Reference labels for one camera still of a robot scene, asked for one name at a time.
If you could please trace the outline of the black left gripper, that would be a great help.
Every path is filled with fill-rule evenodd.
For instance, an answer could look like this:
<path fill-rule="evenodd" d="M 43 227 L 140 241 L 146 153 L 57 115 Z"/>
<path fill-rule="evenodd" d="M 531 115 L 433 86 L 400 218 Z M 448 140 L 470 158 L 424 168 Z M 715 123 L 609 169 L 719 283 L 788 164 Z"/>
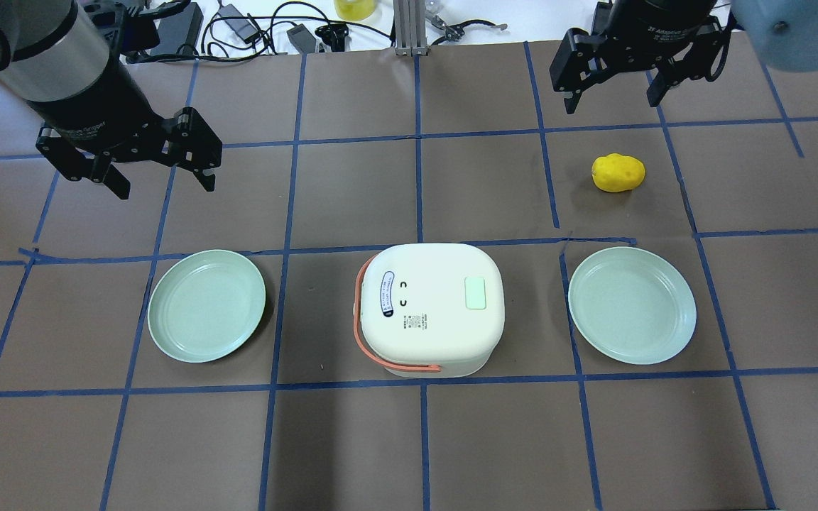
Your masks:
<path fill-rule="evenodd" d="M 114 166 L 151 160 L 194 175 L 208 193 L 222 164 L 223 143 L 194 107 L 162 119 L 118 58 L 111 58 L 93 84 L 74 96 L 29 101 L 49 125 L 37 133 L 36 148 L 62 177 L 104 185 L 127 200 L 131 184 Z M 94 155 L 88 158 L 83 152 Z"/>

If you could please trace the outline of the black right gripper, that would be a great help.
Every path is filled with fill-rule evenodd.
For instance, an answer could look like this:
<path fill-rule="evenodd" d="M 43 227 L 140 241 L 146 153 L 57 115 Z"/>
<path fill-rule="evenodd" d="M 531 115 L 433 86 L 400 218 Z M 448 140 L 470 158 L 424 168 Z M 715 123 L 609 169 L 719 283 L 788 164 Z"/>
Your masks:
<path fill-rule="evenodd" d="M 574 114 L 582 93 L 617 70 L 647 70 L 657 65 L 647 89 L 651 107 L 683 81 L 713 82 L 724 71 L 731 27 L 711 15 L 714 1 L 600 1 L 597 35 L 581 28 L 565 33 L 552 64 L 552 89 Z M 686 49 L 680 60 L 675 59 Z"/>

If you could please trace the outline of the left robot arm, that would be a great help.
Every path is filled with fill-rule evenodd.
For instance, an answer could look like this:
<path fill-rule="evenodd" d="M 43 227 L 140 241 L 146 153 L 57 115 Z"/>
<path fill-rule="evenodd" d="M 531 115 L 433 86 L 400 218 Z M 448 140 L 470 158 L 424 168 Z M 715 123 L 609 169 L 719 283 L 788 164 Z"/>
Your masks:
<path fill-rule="evenodd" d="M 121 61 L 155 48 L 156 20 L 187 6 L 0 1 L 0 81 L 41 117 L 36 148 L 66 180 L 126 199 L 131 185 L 117 165 L 152 161 L 214 190 L 223 143 L 207 120 L 190 106 L 159 116 Z"/>

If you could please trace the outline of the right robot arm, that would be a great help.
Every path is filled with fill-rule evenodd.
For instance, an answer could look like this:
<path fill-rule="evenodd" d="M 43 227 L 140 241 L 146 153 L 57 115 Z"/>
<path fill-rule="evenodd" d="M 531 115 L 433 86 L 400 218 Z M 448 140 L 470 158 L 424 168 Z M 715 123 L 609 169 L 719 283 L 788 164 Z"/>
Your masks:
<path fill-rule="evenodd" d="M 549 68 L 565 111 L 582 94 L 623 72 L 655 71 L 646 91 L 651 107 L 687 80 L 717 81 L 731 34 L 747 33 L 754 52 L 785 72 L 818 71 L 818 1 L 733 1 L 727 19 L 714 1 L 600 1 L 593 26 L 569 29 Z"/>

